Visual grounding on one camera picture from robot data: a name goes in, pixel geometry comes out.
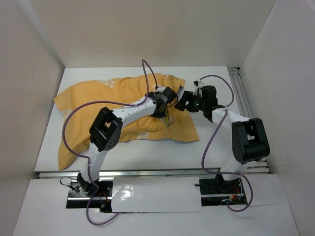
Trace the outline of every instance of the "crumpled fabric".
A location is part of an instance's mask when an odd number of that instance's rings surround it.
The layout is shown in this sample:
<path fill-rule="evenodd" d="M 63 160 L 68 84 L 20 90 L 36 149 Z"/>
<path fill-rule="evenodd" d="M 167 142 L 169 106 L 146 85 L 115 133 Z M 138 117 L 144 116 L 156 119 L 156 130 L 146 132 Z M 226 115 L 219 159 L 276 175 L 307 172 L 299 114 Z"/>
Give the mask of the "crumpled fabric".
<path fill-rule="evenodd" d="M 170 87 L 177 92 L 180 86 L 184 87 L 185 80 L 172 75 L 156 74 L 158 86 Z M 155 90 L 155 81 L 152 74 L 148 75 L 149 90 Z M 91 80 L 77 83 L 55 97 L 54 102 L 61 111 L 63 118 L 80 105 L 108 100 L 122 103 L 133 103 L 146 94 L 145 76 L 117 78 L 111 80 Z M 67 124 L 65 136 L 68 145 L 77 153 L 88 149 L 90 144 L 89 129 L 99 110 L 120 108 L 114 104 L 93 104 L 82 108 L 71 117 Z M 173 106 L 167 108 L 166 118 L 143 117 L 126 126 L 120 135 L 119 142 L 130 140 L 160 140 L 173 139 L 183 142 L 199 140 L 193 121 L 188 112 L 181 112 Z M 76 156 L 70 153 L 63 141 L 58 152 L 59 170 L 69 167 Z"/>

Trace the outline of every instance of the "white platform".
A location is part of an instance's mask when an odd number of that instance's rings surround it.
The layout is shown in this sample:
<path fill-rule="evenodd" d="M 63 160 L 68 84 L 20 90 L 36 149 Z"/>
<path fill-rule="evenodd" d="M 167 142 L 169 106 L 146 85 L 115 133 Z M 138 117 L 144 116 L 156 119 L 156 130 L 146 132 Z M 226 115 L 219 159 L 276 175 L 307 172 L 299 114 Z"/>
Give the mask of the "white platform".
<path fill-rule="evenodd" d="M 297 236 L 279 176 L 248 178 L 254 201 L 244 212 L 205 206 L 201 212 L 121 214 L 102 227 L 87 221 L 85 209 L 65 208 L 68 188 L 58 179 L 32 179 L 14 236 Z M 98 209 L 90 209 L 90 215 L 96 222 L 112 216 Z"/>
<path fill-rule="evenodd" d="M 209 74 L 219 75 L 231 84 L 226 67 L 153 67 L 153 70 L 155 73 L 172 74 L 185 79 L 185 89 L 190 91 L 194 90 L 193 81 Z M 80 81 L 133 77 L 141 74 L 143 74 L 141 67 L 67 68 L 58 93 Z M 217 88 L 217 98 L 220 104 L 226 105 L 231 101 L 229 88 L 220 79 L 208 78 L 204 80 L 204 83 Z M 236 100 L 230 110 L 239 114 Z M 202 113 L 193 113 L 191 116 L 200 138 L 199 141 L 184 143 L 174 140 L 136 140 L 120 143 L 107 154 L 101 170 L 200 169 L 202 153 L 217 124 L 210 123 Z M 61 142 L 62 125 L 63 117 L 55 105 L 35 171 L 58 171 L 58 149 Z M 209 149 L 205 166 L 208 168 L 222 167 L 228 161 L 231 152 L 231 134 L 222 128 Z M 86 160 L 77 158 L 66 171 L 81 170 L 84 161 Z"/>

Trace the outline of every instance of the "red wire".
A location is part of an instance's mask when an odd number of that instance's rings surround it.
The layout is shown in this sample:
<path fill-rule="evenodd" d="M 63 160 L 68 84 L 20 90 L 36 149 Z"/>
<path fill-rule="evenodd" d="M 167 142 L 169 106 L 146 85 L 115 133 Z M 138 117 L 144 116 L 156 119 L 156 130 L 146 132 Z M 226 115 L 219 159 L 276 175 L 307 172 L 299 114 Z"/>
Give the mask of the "red wire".
<path fill-rule="evenodd" d="M 102 202 L 102 197 L 100 196 L 100 191 L 98 191 L 98 195 L 99 195 L 100 203 L 103 203 L 103 202 Z"/>
<path fill-rule="evenodd" d="M 236 189 L 236 194 L 234 194 L 234 196 L 237 196 L 237 194 L 239 194 L 240 191 L 238 190 L 238 187 L 236 187 L 236 186 L 233 186 L 233 188 Z"/>
<path fill-rule="evenodd" d="M 107 199 L 107 195 L 106 195 L 106 193 L 104 192 L 103 189 L 102 189 L 102 192 L 103 192 L 103 194 L 104 194 L 104 196 L 105 196 L 105 198 L 106 198 L 106 201 L 109 202 L 108 199 Z"/>

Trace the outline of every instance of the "white wall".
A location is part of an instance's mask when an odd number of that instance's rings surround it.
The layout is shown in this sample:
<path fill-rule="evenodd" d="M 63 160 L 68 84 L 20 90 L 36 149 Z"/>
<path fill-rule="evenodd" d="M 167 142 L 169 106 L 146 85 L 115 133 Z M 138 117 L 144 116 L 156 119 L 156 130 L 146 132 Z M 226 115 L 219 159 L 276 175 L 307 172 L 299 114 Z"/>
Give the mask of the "white wall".
<path fill-rule="evenodd" d="M 66 67 L 241 66 L 275 0 L 30 0 Z"/>
<path fill-rule="evenodd" d="M 281 176 L 298 230 L 314 235 L 315 8 L 310 1 L 276 1 L 241 77 L 252 113 L 264 121 L 269 162 Z"/>
<path fill-rule="evenodd" d="M 19 215 L 63 70 L 16 4 L 0 1 L 0 235 Z"/>

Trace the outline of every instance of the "white robotic arm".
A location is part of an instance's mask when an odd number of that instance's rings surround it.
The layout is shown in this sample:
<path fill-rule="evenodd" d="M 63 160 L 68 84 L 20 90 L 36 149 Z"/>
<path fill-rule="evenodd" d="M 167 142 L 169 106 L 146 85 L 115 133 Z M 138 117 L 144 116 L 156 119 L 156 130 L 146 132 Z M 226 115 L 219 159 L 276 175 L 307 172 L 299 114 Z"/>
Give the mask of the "white robotic arm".
<path fill-rule="evenodd" d="M 137 102 L 134 102 L 133 104 L 140 103 L 141 101 L 143 101 L 143 99 L 145 99 L 145 97 L 143 97 Z M 157 105 L 154 103 L 154 101 L 148 98 L 145 101 L 145 103 L 143 103 L 141 106 L 122 107 L 119 109 L 114 109 L 112 114 L 122 119 L 122 123 L 123 123 L 122 128 L 124 128 L 128 124 L 142 117 L 152 115 L 155 112 L 156 107 Z M 90 160 L 91 179 L 89 179 L 89 176 L 88 176 L 87 163 L 80 172 L 83 179 L 85 179 L 89 183 L 91 183 L 91 181 L 98 180 L 100 168 L 104 162 L 104 159 L 107 153 L 108 153 L 108 150 L 98 151 L 98 147 L 96 146 L 96 144 L 90 142 L 89 157 L 91 158 Z"/>
<path fill-rule="evenodd" d="M 122 128 L 144 117 L 165 116 L 166 105 L 175 97 L 180 97 L 175 108 L 189 112 L 202 111 L 205 118 L 214 123 L 219 123 L 225 108 L 218 105 L 217 91 L 214 86 L 197 87 L 195 92 L 184 91 L 178 96 L 171 88 L 159 88 L 160 91 L 150 92 L 149 97 L 141 106 L 123 107 L 109 110 L 102 108 L 90 128 L 90 175 L 88 164 L 78 174 L 77 180 L 82 189 L 91 192 L 92 182 L 99 179 L 100 168 L 109 150 L 114 148 L 119 141 Z M 138 104 L 145 97 L 135 102 Z M 222 124 L 232 133 L 233 154 L 230 160 L 220 169 L 221 172 L 243 173 L 254 161 L 269 155 L 270 148 L 262 121 L 258 118 L 249 119 L 228 111 Z M 238 175 L 222 175 L 224 180 L 233 180 Z"/>

